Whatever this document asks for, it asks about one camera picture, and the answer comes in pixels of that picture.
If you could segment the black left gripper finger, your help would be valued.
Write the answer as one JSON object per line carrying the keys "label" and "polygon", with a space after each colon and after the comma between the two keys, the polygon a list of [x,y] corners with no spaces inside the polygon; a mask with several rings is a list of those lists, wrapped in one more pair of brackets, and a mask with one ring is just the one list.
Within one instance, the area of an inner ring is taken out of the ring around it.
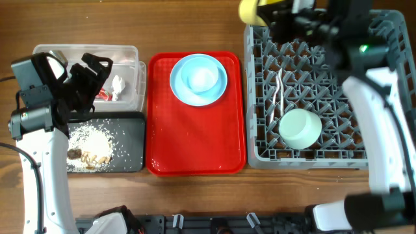
{"label": "black left gripper finger", "polygon": [[113,60],[110,58],[84,53],[81,60],[97,75],[99,81],[106,81],[111,74]]}
{"label": "black left gripper finger", "polygon": [[68,76],[67,78],[64,80],[64,84],[65,85],[75,85],[77,82],[77,78],[78,78],[78,72],[77,72],[77,67],[76,66],[72,66],[71,69],[68,72]]}

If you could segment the yellow plastic cup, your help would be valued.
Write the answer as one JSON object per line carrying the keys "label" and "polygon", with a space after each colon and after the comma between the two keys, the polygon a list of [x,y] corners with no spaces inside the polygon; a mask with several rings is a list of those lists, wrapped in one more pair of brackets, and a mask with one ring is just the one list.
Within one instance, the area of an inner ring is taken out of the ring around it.
{"label": "yellow plastic cup", "polygon": [[[240,19],[249,25],[265,26],[264,21],[257,16],[256,7],[257,3],[262,1],[291,1],[291,0],[241,0],[239,3],[239,17]],[[292,15],[295,14],[294,1],[292,1]]]}

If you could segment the white tissue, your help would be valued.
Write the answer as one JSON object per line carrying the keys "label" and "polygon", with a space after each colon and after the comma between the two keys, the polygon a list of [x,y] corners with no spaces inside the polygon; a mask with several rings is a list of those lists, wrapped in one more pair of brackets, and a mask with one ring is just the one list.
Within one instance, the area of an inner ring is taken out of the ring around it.
{"label": "white tissue", "polygon": [[112,80],[112,101],[117,101],[120,94],[125,88],[125,81],[118,75],[115,75]]}

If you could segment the red strawberry candy wrapper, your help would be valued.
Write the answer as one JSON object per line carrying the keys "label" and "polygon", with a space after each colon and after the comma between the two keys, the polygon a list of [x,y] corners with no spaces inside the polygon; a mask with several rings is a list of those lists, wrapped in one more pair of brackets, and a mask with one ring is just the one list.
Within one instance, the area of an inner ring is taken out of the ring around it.
{"label": "red strawberry candy wrapper", "polygon": [[109,91],[106,91],[104,88],[102,88],[96,95],[96,98],[102,99],[104,101],[111,101],[112,94]]}

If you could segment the white plastic fork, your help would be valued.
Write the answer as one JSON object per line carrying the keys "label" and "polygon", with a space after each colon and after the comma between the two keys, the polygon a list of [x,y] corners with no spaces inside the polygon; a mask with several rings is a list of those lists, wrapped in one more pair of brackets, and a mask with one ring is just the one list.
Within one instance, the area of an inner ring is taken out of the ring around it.
{"label": "white plastic fork", "polygon": [[272,108],[273,109],[272,109],[272,112],[270,114],[269,124],[271,124],[272,121],[274,120],[274,112],[275,112],[274,109],[276,107],[276,96],[277,96],[277,93],[279,92],[279,89],[280,89],[280,82],[278,81],[279,76],[276,75],[275,78],[276,78],[276,89],[274,91],[273,98],[272,98],[272,104],[273,104]]}

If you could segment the light blue bowl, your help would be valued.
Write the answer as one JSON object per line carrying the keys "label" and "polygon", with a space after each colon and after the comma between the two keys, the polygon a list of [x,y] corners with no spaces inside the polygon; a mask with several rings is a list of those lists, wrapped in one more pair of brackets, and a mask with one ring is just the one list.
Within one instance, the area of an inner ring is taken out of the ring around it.
{"label": "light blue bowl", "polygon": [[185,86],[194,93],[203,93],[218,82],[218,66],[211,57],[196,55],[189,57],[181,68]]}

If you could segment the light blue plate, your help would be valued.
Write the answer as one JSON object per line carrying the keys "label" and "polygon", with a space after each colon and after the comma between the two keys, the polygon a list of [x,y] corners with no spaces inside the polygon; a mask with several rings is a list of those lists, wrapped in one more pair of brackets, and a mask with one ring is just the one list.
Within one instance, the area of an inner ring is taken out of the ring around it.
{"label": "light blue plate", "polygon": [[[218,66],[218,71],[219,71],[218,82],[214,85],[212,89],[203,93],[192,92],[190,89],[188,89],[185,86],[181,78],[181,68],[184,65],[185,61],[189,57],[196,56],[196,55],[211,57],[216,63],[216,65]],[[174,65],[170,74],[170,88],[174,96],[177,99],[179,99],[181,102],[187,105],[195,106],[195,107],[202,107],[202,106],[210,105],[214,103],[215,101],[219,100],[220,97],[224,94],[227,88],[227,85],[228,85],[228,75],[226,73],[225,67],[216,58],[210,55],[201,54],[201,53],[191,54],[180,59],[179,62],[177,62]]]}

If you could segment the mint green bowl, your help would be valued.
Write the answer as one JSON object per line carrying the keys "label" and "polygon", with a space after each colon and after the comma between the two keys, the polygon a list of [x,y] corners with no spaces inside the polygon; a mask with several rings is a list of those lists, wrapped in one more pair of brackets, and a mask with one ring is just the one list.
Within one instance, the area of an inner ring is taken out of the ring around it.
{"label": "mint green bowl", "polygon": [[279,135],[286,146],[302,150],[312,146],[322,131],[320,117],[308,110],[293,109],[279,121]]}

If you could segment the white plastic spoon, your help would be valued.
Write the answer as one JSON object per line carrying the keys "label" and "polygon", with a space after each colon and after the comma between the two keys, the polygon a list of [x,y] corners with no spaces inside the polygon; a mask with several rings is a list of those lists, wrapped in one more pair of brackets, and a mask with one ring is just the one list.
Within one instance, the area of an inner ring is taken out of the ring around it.
{"label": "white plastic spoon", "polygon": [[283,69],[280,68],[279,72],[278,72],[278,84],[279,84],[279,111],[280,111],[280,116],[283,117],[284,115],[284,85],[283,85],[283,81],[282,81],[282,74],[283,74]]}

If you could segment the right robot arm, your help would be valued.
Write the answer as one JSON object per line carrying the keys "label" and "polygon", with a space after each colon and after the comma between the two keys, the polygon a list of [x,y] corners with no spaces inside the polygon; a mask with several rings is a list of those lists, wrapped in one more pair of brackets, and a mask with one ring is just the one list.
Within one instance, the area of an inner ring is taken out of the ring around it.
{"label": "right robot arm", "polygon": [[241,1],[240,19],[267,26],[273,41],[301,38],[326,50],[356,115],[369,160],[370,192],[314,205],[308,231],[373,231],[415,224],[415,146],[400,102],[397,60],[387,40],[369,32],[371,1]]}

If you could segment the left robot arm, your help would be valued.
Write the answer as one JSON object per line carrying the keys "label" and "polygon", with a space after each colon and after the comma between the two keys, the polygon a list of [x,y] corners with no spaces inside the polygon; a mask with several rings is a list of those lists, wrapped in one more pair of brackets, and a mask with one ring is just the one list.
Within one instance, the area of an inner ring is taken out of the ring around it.
{"label": "left robot arm", "polygon": [[82,114],[93,107],[95,96],[110,75],[112,62],[98,60],[67,70],[53,69],[46,55],[14,62],[24,107],[10,118],[23,169],[24,233],[77,233],[66,170],[68,122],[72,111]]}

